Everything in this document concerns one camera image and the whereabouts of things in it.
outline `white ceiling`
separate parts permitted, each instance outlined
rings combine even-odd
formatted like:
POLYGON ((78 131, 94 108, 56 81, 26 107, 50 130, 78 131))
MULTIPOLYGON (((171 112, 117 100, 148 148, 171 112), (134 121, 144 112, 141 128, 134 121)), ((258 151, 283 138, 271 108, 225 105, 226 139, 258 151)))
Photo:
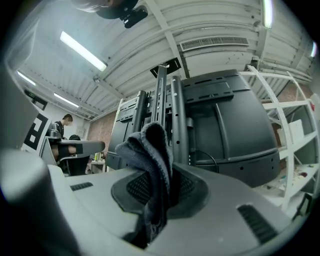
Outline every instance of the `white ceiling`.
POLYGON ((138 6, 148 8, 148 17, 130 29, 119 19, 103 19, 68 1, 55 1, 42 11, 32 53, 19 68, 37 86, 19 81, 45 100, 90 120, 117 108, 121 98, 152 90, 156 79, 150 69, 175 57, 185 65, 168 80, 173 75, 184 79, 218 70, 243 71, 252 58, 262 60, 260 70, 277 72, 280 69, 268 66, 276 63, 308 77, 313 42, 288 8, 279 0, 273 2, 273 25, 267 31, 259 24, 260 0, 140 0, 138 6), (62 31, 106 63, 105 71, 61 42, 62 31), (247 38, 249 47, 181 51, 183 41, 215 36, 247 38), (100 83, 94 82, 96 75, 100 83), (53 93, 80 107, 73 108, 53 93))

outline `vent slot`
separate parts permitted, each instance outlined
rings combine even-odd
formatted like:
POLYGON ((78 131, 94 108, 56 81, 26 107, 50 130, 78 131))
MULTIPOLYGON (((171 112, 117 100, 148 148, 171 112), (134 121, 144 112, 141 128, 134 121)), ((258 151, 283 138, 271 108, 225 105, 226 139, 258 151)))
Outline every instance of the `vent slot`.
POLYGON ((180 43, 183 52, 194 50, 202 47, 212 46, 249 46, 249 42, 245 37, 234 36, 216 36, 207 38, 198 38, 180 43))
POLYGON ((85 183, 80 183, 80 184, 76 184, 76 185, 72 185, 70 186, 72 191, 76 191, 76 190, 83 190, 85 188, 89 188, 92 187, 93 184, 90 182, 85 182, 85 183))
POLYGON ((277 232, 252 205, 242 205, 237 210, 260 244, 264 244, 277 236, 277 232))

